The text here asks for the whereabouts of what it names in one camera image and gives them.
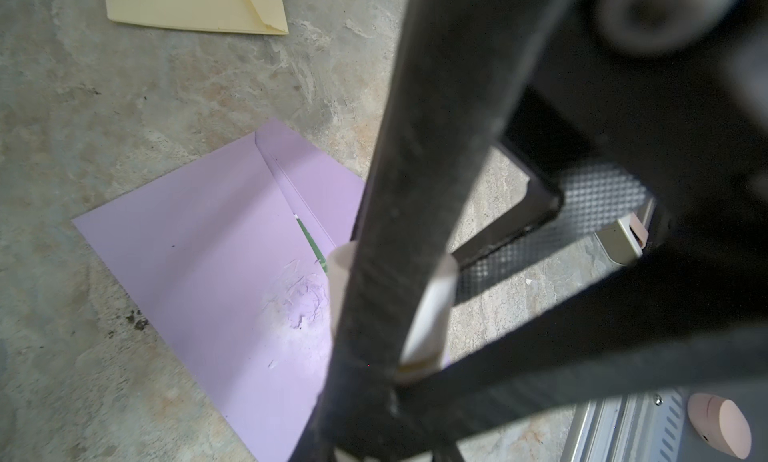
folded paper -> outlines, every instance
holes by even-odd
[[[113,22],[202,32],[287,34],[283,0],[106,0]]]
[[[283,462],[322,389],[330,314],[326,276],[259,138],[312,237],[348,231],[362,180],[279,121],[74,224],[251,453]],[[304,191],[304,176],[327,190]]]

beige plastic tube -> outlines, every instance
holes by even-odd
[[[327,259],[331,334],[334,338],[336,338],[336,326],[339,324],[346,284],[350,279],[350,268],[356,248],[357,243],[354,241],[342,245],[331,252]],[[408,331],[406,344],[400,356],[400,367],[395,375],[395,381],[398,384],[410,384],[442,368],[448,319],[456,294],[457,278],[456,259],[446,254],[424,291]]]

yellow paper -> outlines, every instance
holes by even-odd
[[[107,0],[107,17],[201,32],[288,33],[283,0]]]

metal mesh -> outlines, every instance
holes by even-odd
[[[648,197],[645,187],[611,161],[587,159],[563,170],[558,216],[462,270],[456,303],[480,294],[500,281],[548,257],[583,236],[625,216]]]

concrete floor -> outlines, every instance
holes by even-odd
[[[361,176],[406,0],[284,0],[290,35],[118,25],[104,0],[0,0],[0,460],[252,460],[70,220],[275,116]],[[494,154],[464,240],[522,197]],[[609,267],[590,238],[455,311],[454,358]],[[559,458],[561,410],[465,442]]]

